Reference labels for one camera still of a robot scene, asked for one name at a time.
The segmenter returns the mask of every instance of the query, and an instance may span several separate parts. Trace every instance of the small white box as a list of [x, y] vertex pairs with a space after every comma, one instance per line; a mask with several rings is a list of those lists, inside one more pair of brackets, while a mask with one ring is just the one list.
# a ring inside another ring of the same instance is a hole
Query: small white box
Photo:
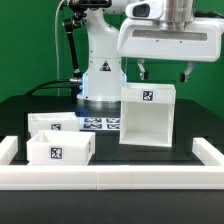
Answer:
[[79, 131], [79, 119], [75, 113], [28, 114], [28, 131], [31, 137], [40, 130]]
[[95, 154], [94, 132], [40, 131], [27, 142], [30, 165], [87, 165]]
[[171, 147], [173, 85], [127, 83], [121, 92], [120, 143]]

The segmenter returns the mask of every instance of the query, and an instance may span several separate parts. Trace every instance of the open white box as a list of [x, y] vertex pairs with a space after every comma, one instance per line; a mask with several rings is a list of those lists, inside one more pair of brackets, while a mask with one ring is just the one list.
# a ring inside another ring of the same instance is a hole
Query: open white box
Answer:
[[95, 154], [95, 133], [39, 131], [27, 142], [29, 165], [87, 165]]
[[40, 130], [79, 131], [79, 119], [74, 112], [28, 114], [31, 137]]
[[127, 83], [121, 92], [120, 143], [172, 146], [173, 85]]
[[205, 166], [1, 166], [0, 190], [224, 190], [224, 155], [203, 138], [193, 153]]

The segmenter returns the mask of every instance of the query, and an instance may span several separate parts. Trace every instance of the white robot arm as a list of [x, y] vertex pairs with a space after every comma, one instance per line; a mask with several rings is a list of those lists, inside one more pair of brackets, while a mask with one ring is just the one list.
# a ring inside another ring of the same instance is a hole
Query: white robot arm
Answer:
[[[107, 24], [105, 13], [124, 13], [128, 4], [139, 0], [113, 0], [109, 8], [97, 6], [88, 8], [83, 19], [89, 42], [89, 66], [82, 76], [82, 92], [77, 96], [79, 103], [98, 107], [114, 107], [119, 104], [121, 87], [126, 82], [126, 75], [121, 70], [121, 56], [117, 52], [119, 31]], [[68, 4], [85, 7], [88, 4], [107, 3], [108, 1], [70, 0]]]
[[194, 18], [194, 0], [146, 0], [126, 8], [118, 52], [124, 57], [214, 62], [224, 20]]

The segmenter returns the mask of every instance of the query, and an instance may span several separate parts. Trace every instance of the black cable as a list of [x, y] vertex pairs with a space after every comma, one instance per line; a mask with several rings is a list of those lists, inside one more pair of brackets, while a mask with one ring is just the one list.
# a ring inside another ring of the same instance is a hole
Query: black cable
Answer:
[[40, 85], [36, 86], [35, 88], [31, 89], [30, 91], [28, 91], [25, 94], [25, 96], [31, 96], [37, 90], [43, 89], [42, 87], [49, 86], [49, 85], [52, 85], [52, 84], [58, 84], [58, 83], [70, 83], [70, 80], [69, 79], [62, 79], [62, 80], [55, 80], [55, 81], [45, 82], [43, 84], [40, 84]]
[[32, 89], [32, 91], [29, 91], [25, 94], [25, 96], [32, 96], [33, 93], [35, 93], [38, 90], [42, 90], [42, 89], [70, 89], [70, 86], [52, 86], [52, 87], [41, 87], [41, 88], [36, 88], [36, 89]]
[[217, 13], [216, 11], [209, 11], [209, 12], [202, 12], [202, 11], [196, 11], [195, 12], [195, 17], [208, 17], [208, 18], [216, 18], [216, 17], [220, 17], [222, 19], [224, 19], [224, 15]]

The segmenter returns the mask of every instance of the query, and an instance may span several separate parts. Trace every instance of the black table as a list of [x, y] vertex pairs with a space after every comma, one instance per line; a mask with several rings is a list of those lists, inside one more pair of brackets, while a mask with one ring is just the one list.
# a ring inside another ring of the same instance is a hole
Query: black table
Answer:
[[[70, 97], [11, 97], [0, 104], [0, 136], [19, 136], [13, 164], [26, 164], [27, 114], [40, 112], [119, 117], [119, 109], [81, 107]], [[223, 153], [223, 133], [223, 120], [195, 102], [177, 100], [171, 150], [120, 146], [118, 131], [97, 131], [91, 164], [201, 165], [191, 152], [193, 138], [204, 137]], [[224, 191], [218, 190], [0, 192], [2, 223], [223, 223], [223, 206]]]

